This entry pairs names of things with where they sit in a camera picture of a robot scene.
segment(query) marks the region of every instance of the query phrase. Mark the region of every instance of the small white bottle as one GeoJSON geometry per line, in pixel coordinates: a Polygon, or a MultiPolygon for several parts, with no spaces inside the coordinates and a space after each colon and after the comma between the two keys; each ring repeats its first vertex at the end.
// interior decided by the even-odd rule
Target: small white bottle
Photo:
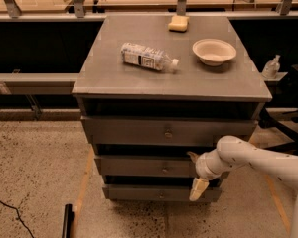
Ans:
{"type": "Polygon", "coordinates": [[[268,79],[273,79],[276,77],[276,74],[280,68],[280,64],[279,64],[279,58],[280,55],[276,55],[276,57],[273,60],[270,60],[264,70],[262,71],[262,75],[268,79]]]}
{"type": "Polygon", "coordinates": [[[124,43],[121,47],[122,60],[126,63],[155,69],[162,72],[176,72],[178,59],[170,59],[164,51],[150,47],[124,43]]]}

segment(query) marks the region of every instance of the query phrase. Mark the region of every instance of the cabinet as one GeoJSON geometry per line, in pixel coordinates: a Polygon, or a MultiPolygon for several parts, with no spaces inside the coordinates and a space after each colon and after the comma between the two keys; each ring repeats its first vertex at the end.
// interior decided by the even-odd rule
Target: cabinet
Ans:
{"type": "MultiPolygon", "coordinates": [[[[214,148],[223,135],[249,139],[271,95],[226,17],[191,17],[186,33],[171,16],[108,16],[74,86],[81,122],[108,199],[188,201],[196,175],[187,151],[214,148]],[[230,42],[237,57],[203,65],[193,42],[230,42]],[[168,51],[180,72],[163,74],[121,61],[124,42],[168,51]]],[[[216,201],[224,177],[200,201],[216,201]]]]}

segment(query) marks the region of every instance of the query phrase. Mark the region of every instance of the drawer knob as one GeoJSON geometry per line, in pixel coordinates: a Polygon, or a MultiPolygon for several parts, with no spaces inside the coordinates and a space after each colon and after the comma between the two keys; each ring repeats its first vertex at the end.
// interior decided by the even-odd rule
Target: drawer knob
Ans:
{"type": "Polygon", "coordinates": [[[171,131],[170,129],[167,129],[167,130],[165,131],[165,137],[166,137],[167,139],[171,139],[171,138],[172,138],[172,131],[171,131]]]}

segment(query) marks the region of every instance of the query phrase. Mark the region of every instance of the gray tabletop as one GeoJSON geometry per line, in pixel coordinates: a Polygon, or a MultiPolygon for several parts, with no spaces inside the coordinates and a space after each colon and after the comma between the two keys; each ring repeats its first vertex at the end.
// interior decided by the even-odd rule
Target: gray tabletop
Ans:
{"type": "Polygon", "coordinates": [[[191,16],[185,33],[168,31],[171,16],[108,16],[74,86],[74,95],[97,97],[267,102],[271,94],[227,17],[191,16]],[[220,39],[237,50],[218,67],[200,62],[192,45],[220,39]],[[122,62],[130,42],[165,50],[180,72],[161,73],[122,62]]]}

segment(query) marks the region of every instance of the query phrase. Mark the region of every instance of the floor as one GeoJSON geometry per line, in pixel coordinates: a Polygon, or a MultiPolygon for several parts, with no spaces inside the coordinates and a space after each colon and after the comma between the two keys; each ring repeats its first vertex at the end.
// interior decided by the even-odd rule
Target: floor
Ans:
{"type": "MultiPolygon", "coordinates": [[[[33,237],[62,237],[68,203],[78,213],[78,238],[288,237],[295,192],[251,167],[231,172],[213,203],[110,201],[78,112],[32,118],[0,112],[0,200],[19,209],[33,237]]],[[[259,127],[251,137],[257,147],[289,141],[259,127]]],[[[1,203],[0,237],[31,237],[16,210],[1,203]]]]}

